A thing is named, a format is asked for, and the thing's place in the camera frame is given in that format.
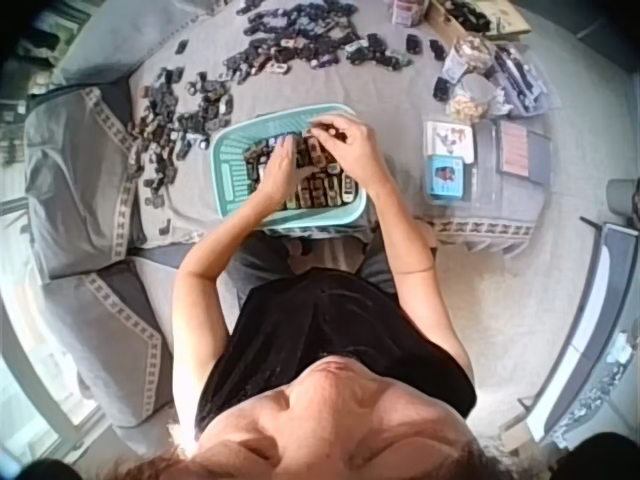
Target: woman's left hand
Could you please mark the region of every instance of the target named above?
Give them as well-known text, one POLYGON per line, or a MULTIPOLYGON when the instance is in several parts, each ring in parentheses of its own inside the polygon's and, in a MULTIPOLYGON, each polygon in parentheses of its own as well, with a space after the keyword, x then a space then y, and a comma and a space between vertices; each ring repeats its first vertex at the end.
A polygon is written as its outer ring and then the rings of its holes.
POLYGON ((280 137, 256 193, 275 211, 295 191, 300 180, 317 170, 315 167, 297 169, 293 136, 280 137))

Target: pillow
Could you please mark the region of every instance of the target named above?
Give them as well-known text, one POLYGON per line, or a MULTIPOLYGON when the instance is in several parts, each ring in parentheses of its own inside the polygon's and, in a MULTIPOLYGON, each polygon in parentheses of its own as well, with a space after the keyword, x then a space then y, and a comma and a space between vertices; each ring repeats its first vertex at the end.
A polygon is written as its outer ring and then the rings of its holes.
POLYGON ((27 117, 26 195, 43 282, 121 261, 130 235, 136 245, 145 242, 139 215, 132 215, 129 118, 128 88, 117 85, 65 87, 27 117))
POLYGON ((114 425, 135 427, 173 401, 171 353, 132 264, 51 281, 35 299, 114 425))

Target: black shirt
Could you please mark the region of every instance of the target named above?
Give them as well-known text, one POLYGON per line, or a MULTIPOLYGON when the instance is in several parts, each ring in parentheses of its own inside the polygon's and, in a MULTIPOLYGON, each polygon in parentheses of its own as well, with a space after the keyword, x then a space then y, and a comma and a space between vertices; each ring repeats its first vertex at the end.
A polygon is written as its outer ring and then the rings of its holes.
POLYGON ((200 396, 196 434, 225 410, 291 383, 327 355, 355 357, 463 417, 476 403, 462 367, 416 330, 395 299, 350 273, 312 269, 251 291, 200 396))

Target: teal basket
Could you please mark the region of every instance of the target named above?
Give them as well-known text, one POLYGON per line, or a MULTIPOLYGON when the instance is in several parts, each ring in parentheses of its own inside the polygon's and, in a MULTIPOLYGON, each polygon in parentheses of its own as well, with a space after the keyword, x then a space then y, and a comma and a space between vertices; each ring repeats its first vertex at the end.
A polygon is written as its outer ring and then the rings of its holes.
MULTIPOLYGON (((354 112, 345 105, 324 104, 272 113, 221 132, 211 147, 211 171, 218 211, 224 218, 240 208, 249 197, 249 177, 244 152, 264 138, 283 133, 301 132, 309 128, 314 117, 330 112, 354 112)), ((346 225, 362 215, 367 206, 367 193, 358 186, 356 199, 340 207, 285 210, 269 216, 263 228, 303 228, 346 225)))

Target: light gray rug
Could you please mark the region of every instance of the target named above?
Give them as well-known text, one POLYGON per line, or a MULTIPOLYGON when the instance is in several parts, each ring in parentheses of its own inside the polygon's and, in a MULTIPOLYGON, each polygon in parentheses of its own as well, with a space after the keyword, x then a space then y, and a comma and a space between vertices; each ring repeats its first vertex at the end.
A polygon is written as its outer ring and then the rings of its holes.
POLYGON ((442 249, 438 272, 456 328, 476 374, 478 406, 469 423, 494 435, 534 395, 573 321, 593 245, 579 216, 614 221, 605 187, 638 175, 631 76, 567 31, 524 12, 526 37, 553 83, 561 108, 551 112, 551 194, 531 245, 498 255, 442 249))

